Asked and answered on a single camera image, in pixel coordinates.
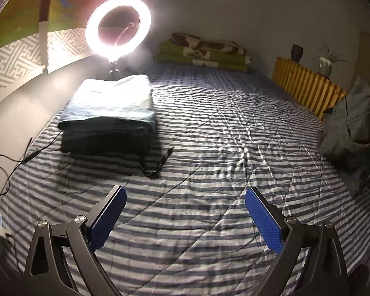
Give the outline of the dark grey knitted garment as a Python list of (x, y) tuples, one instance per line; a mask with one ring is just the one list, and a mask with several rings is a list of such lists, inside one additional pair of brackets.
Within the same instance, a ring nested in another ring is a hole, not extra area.
[(351, 90), (323, 112), (317, 151), (339, 172), (351, 196), (366, 188), (370, 175), (370, 86), (358, 77)]

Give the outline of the striped blue white bedsheet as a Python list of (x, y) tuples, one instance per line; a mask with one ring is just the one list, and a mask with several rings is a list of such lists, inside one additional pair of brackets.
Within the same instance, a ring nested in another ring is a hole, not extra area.
[(24, 269), (40, 219), (70, 221), (115, 185), (127, 204), (97, 256), (124, 295), (251, 294), (275, 258), (244, 205), (251, 187), (301, 222), (333, 222), (349, 271), (368, 259), (370, 193), (352, 197), (317, 153), (322, 125), (308, 109), (257, 74), (157, 63), (148, 76), (157, 130), (146, 164), (173, 151), (159, 177), (135, 156), (62, 153), (56, 113), (0, 199), (13, 235), (0, 270)]

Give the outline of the folded clothes stack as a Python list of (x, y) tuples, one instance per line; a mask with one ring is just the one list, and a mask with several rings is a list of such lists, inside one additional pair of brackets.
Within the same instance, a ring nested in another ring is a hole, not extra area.
[(156, 129), (152, 86), (146, 75), (117, 81), (86, 79), (58, 120), (64, 153), (145, 154)]

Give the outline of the potted plant white pot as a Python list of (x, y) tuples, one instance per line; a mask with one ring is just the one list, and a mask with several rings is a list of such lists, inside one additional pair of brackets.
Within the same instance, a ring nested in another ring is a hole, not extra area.
[(319, 51), (323, 52), (323, 55), (315, 56), (313, 59), (319, 60), (319, 73), (327, 79), (332, 75), (334, 67), (343, 68), (344, 64), (350, 65), (344, 54), (332, 51), (325, 41), (322, 43), (322, 48), (319, 48)]

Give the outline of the dark ceramic vase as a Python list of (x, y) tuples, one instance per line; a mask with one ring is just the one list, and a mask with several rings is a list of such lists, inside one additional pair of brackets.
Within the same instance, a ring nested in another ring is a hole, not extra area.
[(291, 48), (291, 60), (299, 63), (303, 57), (303, 47), (297, 44), (293, 44)]

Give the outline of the folded green brown blanket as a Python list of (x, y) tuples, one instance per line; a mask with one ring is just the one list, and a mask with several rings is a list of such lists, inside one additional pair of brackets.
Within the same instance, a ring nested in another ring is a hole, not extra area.
[(160, 63), (181, 63), (246, 72), (252, 63), (247, 50), (233, 40), (213, 40), (175, 31), (159, 45)]

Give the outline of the wooden slatted bed rail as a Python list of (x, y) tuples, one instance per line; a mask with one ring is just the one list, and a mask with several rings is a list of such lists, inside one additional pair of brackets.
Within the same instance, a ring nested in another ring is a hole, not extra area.
[(323, 75), (281, 57), (276, 58), (272, 80), (320, 120), (323, 120), (326, 109), (336, 105), (347, 94)]

